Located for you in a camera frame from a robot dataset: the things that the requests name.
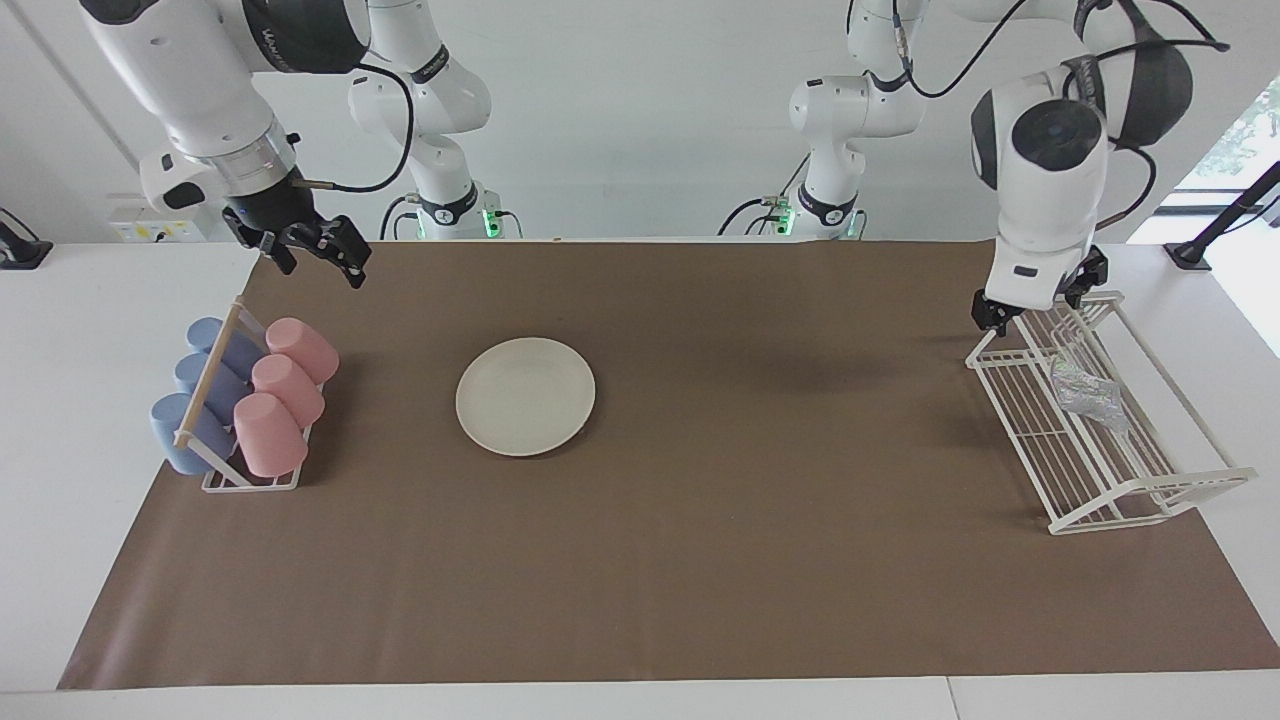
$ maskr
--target blue cup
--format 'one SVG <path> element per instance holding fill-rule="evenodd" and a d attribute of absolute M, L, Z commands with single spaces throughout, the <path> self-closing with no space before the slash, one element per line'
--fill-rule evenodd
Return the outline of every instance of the blue cup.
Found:
<path fill-rule="evenodd" d="M 195 352 L 209 355 L 214 351 L 214 343 L 220 332 L 223 332 L 221 320 L 202 318 L 187 328 L 187 345 Z M 227 352 L 223 354 L 223 365 L 230 368 L 239 379 L 250 382 L 253 379 L 253 365 L 262 357 L 266 357 L 266 352 L 244 333 L 236 331 L 232 334 L 232 341 L 227 345 Z"/>
<path fill-rule="evenodd" d="M 156 402 L 151 406 L 151 429 L 155 430 L 156 439 L 160 441 L 160 447 L 164 448 L 164 454 L 174 470 L 182 475 L 204 475 L 212 470 L 209 462 L 205 462 L 204 457 L 196 455 L 195 450 L 178 450 L 173 445 L 173 434 L 182 427 L 182 416 L 186 415 L 189 404 L 191 396 L 186 393 L 170 395 Z M 236 448 L 236 441 L 232 439 L 232 434 L 223 428 L 209 407 L 200 410 L 195 434 L 223 460 L 230 457 L 232 451 Z"/>
<path fill-rule="evenodd" d="M 173 380 L 179 392 L 196 395 L 196 386 L 200 384 L 200 374 L 209 364 L 206 352 L 188 355 L 178 363 L 173 370 Z M 205 397 L 205 407 L 212 410 L 214 416 L 223 425 L 230 425 L 236 420 L 236 404 L 248 397 L 250 389 L 244 380 L 227 365 L 219 363 L 214 370 L 214 382 L 209 386 L 209 395 Z"/>

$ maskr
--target plastic bag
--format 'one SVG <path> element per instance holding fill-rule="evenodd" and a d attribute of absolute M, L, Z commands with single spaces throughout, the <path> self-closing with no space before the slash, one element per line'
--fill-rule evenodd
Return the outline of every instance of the plastic bag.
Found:
<path fill-rule="evenodd" d="M 1064 355 L 1053 357 L 1050 379 L 1062 410 L 1092 418 L 1115 433 L 1133 429 L 1119 383 L 1091 375 Z"/>

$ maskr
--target black stand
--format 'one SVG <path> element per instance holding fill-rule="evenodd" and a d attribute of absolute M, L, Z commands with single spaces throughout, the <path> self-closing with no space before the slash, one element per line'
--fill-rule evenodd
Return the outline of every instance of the black stand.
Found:
<path fill-rule="evenodd" d="M 52 249 L 52 242 L 23 240 L 0 223 L 0 270 L 35 270 Z"/>
<path fill-rule="evenodd" d="M 1231 225 L 1236 220 L 1243 218 L 1277 184 L 1280 184 L 1280 163 L 1272 164 L 1271 169 L 1263 173 L 1258 178 L 1258 182 L 1253 183 L 1253 187 L 1245 190 L 1230 208 L 1222 210 L 1222 214 L 1210 227 L 1204 228 L 1204 232 L 1199 233 L 1196 240 L 1180 245 L 1166 245 L 1165 252 L 1169 252 L 1169 258 L 1172 259 L 1174 264 L 1184 270 L 1212 270 L 1213 268 L 1204 261 L 1204 251 L 1208 250 L 1208 246 L 1222 237 L 1222 233 L 1231 229 Z"/>

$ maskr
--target white wall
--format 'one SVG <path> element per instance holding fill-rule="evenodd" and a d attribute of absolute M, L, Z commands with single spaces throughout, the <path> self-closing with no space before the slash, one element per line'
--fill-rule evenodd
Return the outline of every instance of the white wall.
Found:
<path fill-rule="evenodd" d="M 4 3 L 31 17 L 132 154 L 161 142 L 159 126 L 141 113 L 92 45 L 78 4 Z M 1197 104 L 1155 149 L 1161 182 L 1148 211 L 1280 70 L 1280 47 L 1274 42 L 1280 5 L 1274 0 L 1187 4 L 1235 50 L 1226 56 L 1187 51 L 1197 73 Z M 809 77 L 858 72 L 844 51 L 844 1 L 797 5 L 436 0 L 433 10 L 454 55 L 493 91 L 490 126 L 461 138 L 476 177 L 503 195 L 530 234 L 591 237 L 709 234 L 739 201 L 782 186 L 805 151 L 787 123 L 791 90 Z M 1190 28 L 1180 35 L 1185 26 L 1167 9 L 1155 4 L 1144 9 L 1167 20 L 1161 27 L 1171 37 L 1192 36 Z M 989 26 L 961 20 L 937 3 L 916 42 L 922 85 L 937 87 L 950 79 L 988 31 Z M 8 44 L 19 31 L 5 22 L 0 32 Z M 17 83 L 20 101 L 4 104 L 0 122 L 19 128 L 28 150 L 40 149 L 31 154 L 42 159 L 47 174 L 102 172 L 92 165 L 115 164 L 119 152 L 105 133 L 55 135 L 54 124 L 28 111 L 31 99 L 50 92 L 56 81 L 23 79 L 32 65 L 46 63 L 29 42 L 4 51 L 19 58 L 0 67 L 5 94 L 15 79 L 22 82 Z M 1080 53 L 1065 26 L 1018 23 L 970 79 L 931 106 L 916 135 L 865 142 L 869 236 L 989 236 L 996 202 L 973 174 L 969 113 L 988 87 Z M 308 176 L 376 181 L 396 158 L 347 117 L 347 82 L 264 76 L 259 87 L 285 126 L 302 133 L 301 161 Z M 45 149 L 59 143 L 72 145 L 76 158 L 46 156 Z M 0 159 L 8 160 L 8 152 Z M 1114 165 L 1105 210 L 1128 205 L 1146 178 L 1146 167 L 1135 158 L 1120 156 Z M 136 192 L 134 178 L 111 173 L 102 182 L 81 183 L 91 186 L 83 192 L 96 193 L 88 200 Z M 408 188 L 406 179 L 374 197 L 326 193 L 321 208 L 352 215 L 372 234 L 387 201 Z M 0 199 L 10 192 L 6 186 L 0 191 L 6 193 Z M 64 237 L 84 234 L 59 217 L 64 205 L 20 200 L 33 208 L 29 214 L 37 222 Z M 91 217 L 100 205 L 95 202 L 87 202 L 93 205 L 86 208 Z M 1103 240 L 1123 241 L 1139 219 L 1116 225 Z"/>

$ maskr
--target cup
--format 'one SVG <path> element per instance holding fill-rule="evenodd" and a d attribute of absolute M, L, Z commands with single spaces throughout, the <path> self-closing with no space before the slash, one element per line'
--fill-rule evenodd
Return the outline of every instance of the cup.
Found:
<path fill-rule="evenodd" d="M 187 345 L 196 352 L 210 355 L 218 334 L 223 332 L 223 322 L 218 318 L 202 318 L 187 328 Z M 238 329 L 227 343 L 227 352 L 223 354 L 223 365 L 232 369 L 236 375 L 248 382 L 253 375 L 253 364 L 266 356 L 266 352 Z"/>
<path fill-rule="evenodd" d="M 307 442 L 280 398 L 265 392 L 236 405 L 236 437 L 248 471 L 262 479 L 288 475 L 307 459 Z"/>
<path fill-rule="evenodd" d="M 182 427 L 182 418 L 191 405 L 191 396 L 187 393 L 170 395 L 151 406 L 151 429 L 156 433 L 156 439 L 164 447 L 164 454 L 169 459 L 173 469 L 182 475 L 204 475 L 214 468 L 204 457 L 196 455 L 195 450 L 178 450 L 174 447 L 174 433 Z M 232 439 L 218 418 L 209 407 L 200 409 L 200 418 L 196 420 L 195 436 L 209 446 L 215 455 L 227 460 L 236 450 L 236 441 Z"/>
<path fill-rule="evenodd" d="M 253 389 L 274 395 L 307 428 L 324 414 L 324 396 L 311 377 L 288 355 L 268 355 L 253 365 Z"/>
<path fill-rule="evenodd" d="M 266 328 L 266 346 L 276 355 L 292 357 L 312 384 L 321 386 L 338 372 L 338 351 L 315 328 L 297 318 L 271 323 Z"/>
<path fill-rule="evenodd" d="M 200 375 L 209 365 L 209 355 L 196 352 L 188 355 L 178 363 L 173 370 L 174 383 L 180 392 L 196 395 L 196 386 L 200 384 Z M 239 379 L 225 364 L 219 363 L 214 369 L 214 380 L 209 386 L 209 395 L 205 397 L 205 407 L 209 407 L 218 421 L 224 427 L 230 425 L 236 419 L 236 404 L 248 397 L 250 389 L 244 380 Z"/>

